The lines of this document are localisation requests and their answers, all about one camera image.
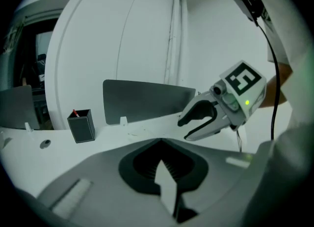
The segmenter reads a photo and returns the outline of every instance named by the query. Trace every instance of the red pen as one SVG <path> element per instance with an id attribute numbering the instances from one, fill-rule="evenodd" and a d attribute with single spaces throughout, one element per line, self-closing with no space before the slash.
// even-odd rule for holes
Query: red pen
<path id="1" fill-rule="evenodd" d="M 78 115 L 78 113 L 75 111 L 75 109 L 73 109 L 73 113 L 74 113 L 77 117 L 79 117 L 79 115 Z"/>

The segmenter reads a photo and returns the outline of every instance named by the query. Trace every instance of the white curved wall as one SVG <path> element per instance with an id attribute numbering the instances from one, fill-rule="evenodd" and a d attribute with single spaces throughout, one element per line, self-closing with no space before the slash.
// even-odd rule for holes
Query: white curved wall
<path id="1" fill-rule="evenodd" d="M 24 0 L 23 7 L 36 0 Z M 73 109 L 105 125 L 105 79 L 163 83 L 173 0 L 70 0 L 54 29 L 46 98 L 55 129 Z"/>

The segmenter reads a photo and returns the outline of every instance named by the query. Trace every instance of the black container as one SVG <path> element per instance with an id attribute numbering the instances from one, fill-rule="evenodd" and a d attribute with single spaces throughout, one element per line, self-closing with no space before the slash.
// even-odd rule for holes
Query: black container
<path id="1" fill-rule="evenodd" d="M 76 143 L 95 140 L 95 128 L 90 109 L 77 110 L 77 117 L 72 112 L 68 117 L 69 126 Z"/>

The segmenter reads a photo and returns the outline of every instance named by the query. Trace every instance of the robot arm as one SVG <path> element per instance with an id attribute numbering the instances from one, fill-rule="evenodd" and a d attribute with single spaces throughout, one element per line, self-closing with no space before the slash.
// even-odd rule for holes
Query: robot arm
<path id="1" fill-rule="evenodd" d="M 190 131 L 184 137 L 186 140 L 200 140 L 226 127 L 236 131 L 265 98 L 266 78 L 245 61 L 229 68 L 220 78 L 209 91 L 194 97 L 180 115 L 178 126 L 211 117 Z"/>

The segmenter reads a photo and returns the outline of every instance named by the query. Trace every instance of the white arrow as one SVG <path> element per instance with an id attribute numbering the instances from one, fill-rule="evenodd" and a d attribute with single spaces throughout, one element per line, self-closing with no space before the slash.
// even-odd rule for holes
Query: white arrow
<path id="1" fill-rule="evenodd" d="M 177 199 L 177 183 L 161 160 L 157 166 L 155 183 L 160 186 L 160 200 L 173 215 Z"/>

